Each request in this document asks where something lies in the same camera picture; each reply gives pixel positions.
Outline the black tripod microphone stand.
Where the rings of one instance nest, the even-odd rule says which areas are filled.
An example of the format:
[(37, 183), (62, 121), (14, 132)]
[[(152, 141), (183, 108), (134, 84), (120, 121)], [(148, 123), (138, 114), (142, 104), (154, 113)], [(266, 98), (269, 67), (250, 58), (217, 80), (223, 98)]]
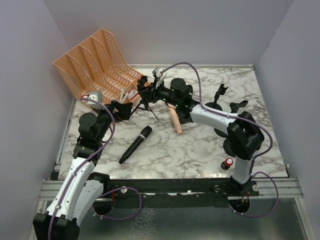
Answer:
[(152, 108), (149, 106), (149, 103), (151, 103), (151, 91), (149, 90), (149, 86), (146, 86), (146, 83), (148, 81), (147, 76), (143, 75), (138, 81), (137, 81), (137, 93), (141, 97), (138, 105), (132, 110), (131, 115), (133, 115), (136, 110), (143, 110), (152, 112), (154, 117), (159, 121), (159, 118), (156, 116)]

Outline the black microphone white band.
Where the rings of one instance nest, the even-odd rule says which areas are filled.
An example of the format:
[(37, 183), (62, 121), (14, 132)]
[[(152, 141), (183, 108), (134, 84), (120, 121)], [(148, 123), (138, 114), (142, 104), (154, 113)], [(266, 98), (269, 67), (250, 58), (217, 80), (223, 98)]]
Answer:
[(120, 164), (123, 164), (132, 155), (132, 153), (139, 147), (139, 145), (151, 134), (152, 130), (153, 129), (147, 125), (140, 132), (140, 134), (137, 136), (134, 142), (129, 146), (129, 148), (124, 152), (124, 154), (120, 158)]

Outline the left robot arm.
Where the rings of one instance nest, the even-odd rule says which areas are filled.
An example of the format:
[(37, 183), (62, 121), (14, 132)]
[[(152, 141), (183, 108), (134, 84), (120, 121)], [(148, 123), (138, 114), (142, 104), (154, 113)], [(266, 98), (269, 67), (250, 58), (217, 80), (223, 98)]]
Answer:
[(79, 118), (79, 137), (65, 180), (44, 213), (33, 219), (38, 240), (76, 240), (81, 223), (104, 192), (110, 190), (110, 177), (93, 170), (108, 142), (102, 142), (107, 130), (115, 133), (115, 124), (129, 120), (133, 103), (112, 100), (103, 105), (95, 100), (97, 109)]

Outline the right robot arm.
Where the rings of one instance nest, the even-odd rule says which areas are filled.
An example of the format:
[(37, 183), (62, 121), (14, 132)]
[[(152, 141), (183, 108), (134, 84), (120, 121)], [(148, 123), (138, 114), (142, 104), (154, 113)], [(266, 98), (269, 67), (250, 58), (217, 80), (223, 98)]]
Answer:
[(240, 115), (202, 106), (193, 99), (193, 87), (182, 78), (174, 78), (170, 88), (163, 81), (154, 80), (147, 85), (148, 78), (142, 76), (137, 82), (137, 90), (148, 103), (164, 101), (175, 107), (183, 123), (203, 124), (227, 134), (230, 148), (235, 154), (235, 166), (231, 178), (244, 185), (251, 178), (254, 154), (265, 139), (252, 115), (246, 111)]

